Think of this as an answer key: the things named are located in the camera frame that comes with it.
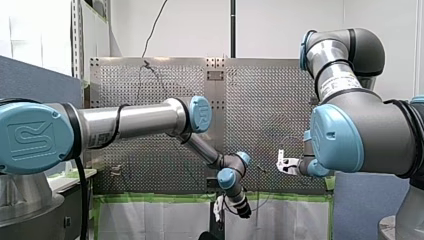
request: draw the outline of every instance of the silver metal tube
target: silver metal tube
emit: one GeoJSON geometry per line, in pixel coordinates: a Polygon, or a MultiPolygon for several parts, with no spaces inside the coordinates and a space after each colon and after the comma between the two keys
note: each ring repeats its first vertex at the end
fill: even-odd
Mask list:
{"type": "Polygon", "coordinates": [[[207,144],[206,141],[197,134],[191,134],[190,139],[184,143],[184,146],[202,158],[206,164],[213,164],[219,158],[219,153],[215,148],[207,144]]]}
{"type": "Polygon", "coordinates": [[[318,94],[321,100],[345,89],[361,88],[351,67],[346,62],[336,62],[347,60],[348,56],[346,46],[335,40],[324,40],[309,50],[307,54],[309,69],[315,81],[318,81],[318,94]]]}
{"type": "MultiPolygon", "coordinates": [[[[118,108],[78,110],[85,132],[83,146],[99,147],[108,142],[115,131],[118,108]]],[[[158,133],[183,132],[186,125],[184,107],[176,99],[149,106],[128,106],[121,110],[119,135],[116,139],[135,138],[158,133]]]]}

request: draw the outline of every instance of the metal pole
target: metal pole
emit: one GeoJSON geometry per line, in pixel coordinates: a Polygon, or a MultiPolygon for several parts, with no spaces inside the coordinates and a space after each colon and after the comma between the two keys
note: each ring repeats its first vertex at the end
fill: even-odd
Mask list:
{"type": "Polygon", "coordinates": [[[236,0],[231,0],[231,58],[236,57],[236,0]]]}

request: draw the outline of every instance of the metal frame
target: metal frame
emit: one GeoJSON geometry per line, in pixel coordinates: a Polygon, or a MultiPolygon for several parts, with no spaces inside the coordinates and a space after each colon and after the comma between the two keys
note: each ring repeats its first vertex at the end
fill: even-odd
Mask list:
{"type": "Polygon", "coordinates": [[[84,78],[84,43],[81,0],[72,0],[72,68],[75,78],[84,78]]]}
{"type": "MultiPolygon", "coordinates": [[[[178,71],[185,71],[187,68],[192,66],[195,66],[196,69],[201,69],[203,72],[203,79],[196,79],[196,81],[203,84],[203,91],[201,94],[209,99],[213,107],[214,114],[212,126],[205,136],[205,139],[209,144],[221,152],[229,153],[241,150],[246,151],[253,156],[253,164],[249,167],[248,174],[244,180],[244,185],[248,190],[291,192],[299,194],[325,194],[327,192],[325,181],[322,179],[311,180],[305,177],[285,176],[282,173],[279,173],[275,167],[278,148],[280,147],[287,146],[287,149],[285,149],[288,154],[287,157],[299,157],[301,155],[303,147],[303,143],[301,141],[303,131],[306,130],[309,125],[309,112],[312,110],[312,106],[309,105],[309,102],[314,96],[313,82],[307,73],[299,70],[298,60],[228,58],[94,58],[91,60],[91,107],[110,107],[128,103],[107,103],[102,101],[102,81],[108,81],[102,79],[102,77],[109,78],[109,73],[107,71],[110,71],[110,68],[118,67],[120,69],[124,69],[124,72],[127,70],[132,71],[132,75],[124,74],[123,76],[120,76],[117,73],[113,73],[114,75],[112,72],[110,73],[113,75],[110,76],[111,78],[114,78],[114,83],[108,82],[108,89],[111,89],[111,84],[122,84],[122,86],[124,86],[126,83],[120,81],[134,81],[136,78],[135,72],[138,71],[137,69],[146,64],[144,60],[146,60],[152,67],[157,67],[158,69],[166,68],[166,74],[171,74],[172,71],[176,71],[176,74],[178,75],[178,71]],[[249,96],[250,93],[266,94],[267,91],[269,91],[272,96],[249,96]],[[266,104],[266,106],[258,107],[258,101],[262,101],[266,104]],[[247,115],[238,111],[237,108],[245,109],[247,115]],[[263,119],[261,120],[261,115],[263,115],[261,113],[262,110],[264,111],[263,114],[268,114],[270,116],[273,116],[273,111],[275,112],[275,119],[273,122],[269,123],[263,119]],[[246,134],[246,130],[251,127],[246,122],[246,118],[248,119],[249,117],[252,117],[248,116],[249,113],[254,113],[254,115],[259,119],[257,120],[257,123],[262,124],[263,128],[252,131],[253,134],[242,135],[246,134]],[[290,137],[286,139],[286,142],[284,142],[284,139],[282,140],[282,138],[284,138],[284,134],[290,135],[290,137]],[[266,170],[269,174],[263,174],[260,169],[266,170]]],[[[173,81],[171,78],[172,76],[168,76],[167,81],[173,81]]],[[[122,92],[120,94],[123,94],[123,97],[130,99],[135,94],[135,90],[133,88],[126,86],[123,88],[124,90],[118,91],[122,92]]],[[[147,103],[155,103],[155,100],[149,100],[147,103]]],[[[169,142],[168,140],[164,141],[166,142],[163,142],[163,144],[172,144],[172,142],[169,142]]],[[[140,146],[146,143],[147,142],[137,142],[140,146]]],[[[181,151],[183,154],[186,154],[186,151],[188,150],[182,149],[181,151]]],[[[96,162],[102,162],[102,158],[102,151],[92,153],[94,165],[96,162]]],[[[139,161],[142,161],[143,157],[136,156],[135,158],[136,159],[132,159],[131,161],[134,161],[136,164],[141,164],[139,161]]],[[[174,160],[167,162],[167,164],[180,164],[176,160],[173,162],[174,160]]],[[[198,179],[200,179],[200,185],[199,183],[197,183],[198,185],[196,186],[188,182],[181,182],[181,186],[178,184],[174,185],[173,189],[165,189],[161,187],[154,188],[150,186],[149,189],[147,187],[145,189],[140,187],[137,189],[126,190],[180,194],[205,192],[206,177],[214,177],[216,176],[216,172],[204,167],[200,162],[200,159],[196,158],[196,160],[193,161],[194,162],[190,162],[190,166],[193,167],[195,171],[201,171],[194,173],[198,179]]],[[[106,164],[104,167],[104,169],[108,171],[108,168],[117,166],[109,166],[106,164]]],[[[164,165],[146,165],[146,168],[149,167],[164,168],[164,165]]],[[[174,171],[167,173],[169,178],[173,177],[172,174],[186,174],[183,169],[168,170],[174,171]]],[[[105,179],[108,178],[109,177],[107,175],[99,174],[96,181],[97,184],[95,184],[95,190],[98,190],[98,193],[113,193],[122,191],[122,187],[112,190],[105,189],[105,186],[107,185],[107,181],[105,182],[105,179]]]]}

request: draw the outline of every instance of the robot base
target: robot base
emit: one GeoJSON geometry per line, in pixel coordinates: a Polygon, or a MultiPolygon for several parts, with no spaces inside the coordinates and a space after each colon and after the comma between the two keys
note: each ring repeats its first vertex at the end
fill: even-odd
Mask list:
{"type": "Polygon", "coordinates": [[[48,208],[0,222],[1,239],[63,240],[65,238],[64,197],[54,195],[48,208]]]}
{"type": "Polygon", "coordinates": [[[396,240],[395,216],[385,217],[378,224],[378,240],[396,240]]]}

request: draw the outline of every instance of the white wall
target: white wall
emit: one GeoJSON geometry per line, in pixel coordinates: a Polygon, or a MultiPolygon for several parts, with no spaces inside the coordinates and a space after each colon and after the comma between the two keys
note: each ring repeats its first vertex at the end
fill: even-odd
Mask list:
{"type": "MultiPolygon", "coordinates": [[[[113,56],[141,56],[163,1],[111,0],[113,56]]],[[[228,0],[169,1],[147,56],[229,55],[228,0]]]]}
{"type": "Polygon", "coordinates": [[[0,55],[71,75],[70,4],[0,0],[0,55]]]}
{"type": "Polygon", "coordinates": [[[375,91],[383,98],[410,99],[416,88],[417,3],[420,0],[345,0],[344,28],[362,27],[383,42],[386,67],[375,91]]]}
{"type": "Polygon", "coordinates": [[[81,1],[84,35],[84,84],[90,83],[90,58],[110,57],[109,22],[81,1]]]}
{"type": "MultiPolygon", "coordinates": [[[[113,56],[141,56],[161,4],[111,0],[113,56]]],[[[342,21],[342,0],[237,1],[237,57],[298,58],[307,30],[339,29],[342,21]]],[[[146,56],[229,53],[230,1],[179,0],[167,3],[146,56]]]]}
{"type": "Polygon", "coordinates": [[[237,57],[299,58],[303,35],[340,29],[343,0],[238,0],[237,57]]]}

